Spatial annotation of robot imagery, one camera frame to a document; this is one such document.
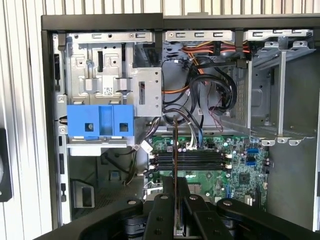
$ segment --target black case frame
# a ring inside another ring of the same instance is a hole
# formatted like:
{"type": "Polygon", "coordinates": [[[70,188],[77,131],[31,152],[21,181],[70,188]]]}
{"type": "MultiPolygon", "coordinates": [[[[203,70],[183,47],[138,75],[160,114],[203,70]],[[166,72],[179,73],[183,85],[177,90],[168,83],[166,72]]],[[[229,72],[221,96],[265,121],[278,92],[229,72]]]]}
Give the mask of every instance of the black case frame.
{"type": "Polygon", "coordinates": [[[162,33],[168,30],[233,30],[235,46],[242,47],[245,30],[312,29],[315,46],[320,47],[320,15],[226,15],[172,16],[162,13],[43,15],[41,17],[42,60],[52,227],[59,227],[58,161],[54,115],[54,54],[52,34],[61,34],[59,49],[65,46],[65,34],[72,32],[125,32],[148,30],[155,32],[155,48],[162,49],[162,33]]]}

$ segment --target metal siding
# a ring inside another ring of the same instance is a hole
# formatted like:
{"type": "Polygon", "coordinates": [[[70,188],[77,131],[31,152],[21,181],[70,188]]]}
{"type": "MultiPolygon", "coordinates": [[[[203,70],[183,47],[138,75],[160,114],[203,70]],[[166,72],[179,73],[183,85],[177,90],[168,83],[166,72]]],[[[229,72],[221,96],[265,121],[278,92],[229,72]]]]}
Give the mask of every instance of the metal siding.
{"type": "Polygon", "coordinates": [[[159,12],[319,13],[320,0],[2,0],[0,127],[7,130],[14,197],[0,204],[1,240],[33,239],[52,227],[40,16],[159,12]]]}

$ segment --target blue drive bay bracket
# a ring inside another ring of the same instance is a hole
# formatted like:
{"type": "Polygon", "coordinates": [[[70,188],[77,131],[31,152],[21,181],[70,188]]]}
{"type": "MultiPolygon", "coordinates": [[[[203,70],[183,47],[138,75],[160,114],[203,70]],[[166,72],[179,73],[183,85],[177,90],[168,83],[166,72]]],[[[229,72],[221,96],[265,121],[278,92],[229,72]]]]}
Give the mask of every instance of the blue drive bay bracket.
{"type": "Polygon", "coordinates": [[[68,105],[67,126],[70,137],[134,136],[134,106],[68,105]]]}

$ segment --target motherboard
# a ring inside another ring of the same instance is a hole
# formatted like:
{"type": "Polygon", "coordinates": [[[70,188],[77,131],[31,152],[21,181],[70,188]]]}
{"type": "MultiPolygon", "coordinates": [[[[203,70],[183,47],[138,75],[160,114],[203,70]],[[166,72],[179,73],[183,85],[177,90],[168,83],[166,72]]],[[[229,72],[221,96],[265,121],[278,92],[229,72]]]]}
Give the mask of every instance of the motherboard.
{"type": "MultiPolygon", "coordinates": [[[[258,139],[241,136],[204,137],[203,148],[188,150],[188,137],[178,138],[178,177],[185,177],[192,194],[206,196],[215,204],[222,198],[234,198],[266,210],[268,174],[271,161],[268,148],[258,139]]],[[[157,171],[151,180],[172,176],[173,140],[153,137],[157,171]]]]}

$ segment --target green circuit board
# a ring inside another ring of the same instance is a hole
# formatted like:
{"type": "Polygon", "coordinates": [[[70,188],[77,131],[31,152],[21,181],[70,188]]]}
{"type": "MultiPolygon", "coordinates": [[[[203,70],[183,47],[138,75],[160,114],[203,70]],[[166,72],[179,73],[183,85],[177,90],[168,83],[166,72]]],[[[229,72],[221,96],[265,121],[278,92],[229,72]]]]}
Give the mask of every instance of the green circuit board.
{"type": "MultiPolygon", "coordinates": [[[[188,137],[179,137],[179,146],[185,146],[188,137]]],[[[178,171],[178,177],[186,177],[191,193],[203,195],[216,203],[222,198],[234,198],[257,206],[267,207],[269,161],[268,148],[257,139],[249,137],[204,137],[203,149],[193,151],[216,151],[227,156],[227,170],[178,171]]],[[[153,152],[170,152],[172,138],[153,137],[153,152]]],[[[153,180],[171,176],[172,171],[159,171],[153,180]]]]}

